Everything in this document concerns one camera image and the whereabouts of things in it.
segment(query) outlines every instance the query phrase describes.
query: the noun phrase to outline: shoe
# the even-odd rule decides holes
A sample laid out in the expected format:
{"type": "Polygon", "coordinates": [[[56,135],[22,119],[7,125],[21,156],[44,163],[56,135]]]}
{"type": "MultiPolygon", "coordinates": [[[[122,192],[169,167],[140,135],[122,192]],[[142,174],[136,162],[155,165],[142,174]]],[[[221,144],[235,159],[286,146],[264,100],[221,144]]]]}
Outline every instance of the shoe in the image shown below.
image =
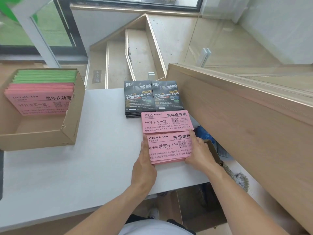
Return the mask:
{"type": "Polygon", "coordinates": [[[151,208],[148,212],[148,218],[151,219],[160,219],[160,213],[159,210],[157,208],[151,208]]]}

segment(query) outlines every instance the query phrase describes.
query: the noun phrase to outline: white table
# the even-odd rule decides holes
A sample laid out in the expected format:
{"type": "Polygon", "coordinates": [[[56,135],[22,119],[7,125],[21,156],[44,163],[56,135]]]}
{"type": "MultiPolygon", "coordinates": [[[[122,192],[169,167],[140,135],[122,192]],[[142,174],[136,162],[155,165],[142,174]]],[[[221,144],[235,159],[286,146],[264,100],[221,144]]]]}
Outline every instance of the white table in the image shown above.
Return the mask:
{"type": "MultiPolygon", "coordinates": [[[[124,90],[87,90],[76,145],[4,154],[0,232],[95,210],[121,194],[142,141],[124,90]]],[[[157,165],[150,194],[208,182],[184,162],[157,165]]]]}

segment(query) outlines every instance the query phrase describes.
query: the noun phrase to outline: qr code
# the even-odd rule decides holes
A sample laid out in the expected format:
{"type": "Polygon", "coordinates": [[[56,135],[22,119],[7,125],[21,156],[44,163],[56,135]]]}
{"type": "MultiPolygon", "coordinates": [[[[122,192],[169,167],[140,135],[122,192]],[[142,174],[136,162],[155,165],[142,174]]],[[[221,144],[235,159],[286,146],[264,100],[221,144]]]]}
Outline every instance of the qr code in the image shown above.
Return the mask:
{"type": "Polygon", "coordinates": [[[181,149],[181,148],[186,148],[187,147],[187,145],[186,145],[186,141],[185,140],[183,140],[183,141],[178,141],[178,143],[179,143],[179,148],[181,149]]]}
{"type": "Polygon", "coordinates": [[[179,124],[178,118],[172,118],[172,122],[173,122],[173,124],[179,124]]]}
{"type": "Polygon", "coordinates": [[[56,108],[63,108],[62,102],[53,102],[56,108]]]}

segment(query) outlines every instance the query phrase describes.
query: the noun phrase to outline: hand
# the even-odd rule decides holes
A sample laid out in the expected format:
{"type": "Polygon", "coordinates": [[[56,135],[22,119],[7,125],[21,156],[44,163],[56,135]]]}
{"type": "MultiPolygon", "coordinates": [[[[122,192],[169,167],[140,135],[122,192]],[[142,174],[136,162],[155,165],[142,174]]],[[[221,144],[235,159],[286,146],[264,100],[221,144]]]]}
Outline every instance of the hand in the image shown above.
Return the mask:
{"type": "Polygon", "coordinates": [[[203,173],[207,173],[208,170],[216,165],[219,166],[215,162],[209,146],[201,138],[196,137],[192,130],[189,131],[189,134],[193,143],[193,151],[191,156],[185,159],[185,163],[192,165],[194,169],[203,173]]]}
{"type": "Polygon", "coordinates": [[[156,178],[157,171],[151,165],[148,138],[144,134],[139,157],[133,166],[131,186],[136,187],[138,192],[146,197],[154,185],[156,178]]]}

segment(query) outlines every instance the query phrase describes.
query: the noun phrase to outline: cardboard box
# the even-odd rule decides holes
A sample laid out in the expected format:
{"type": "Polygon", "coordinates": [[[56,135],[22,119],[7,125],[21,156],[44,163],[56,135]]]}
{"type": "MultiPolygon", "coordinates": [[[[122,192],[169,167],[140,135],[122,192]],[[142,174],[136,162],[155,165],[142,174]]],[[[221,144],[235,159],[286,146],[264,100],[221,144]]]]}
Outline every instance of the cardboard box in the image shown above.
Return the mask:
{"type": "Polygon", "coordinates": [[[84,82],[77,69],[41,69],[77,71],[73,97],[66,114],[45,116],[22,116],[4,95],[18,70],[27,69],[17,69],[0,85],[0,149],[14,151],[75,144],[85,95],[84,82]]]}

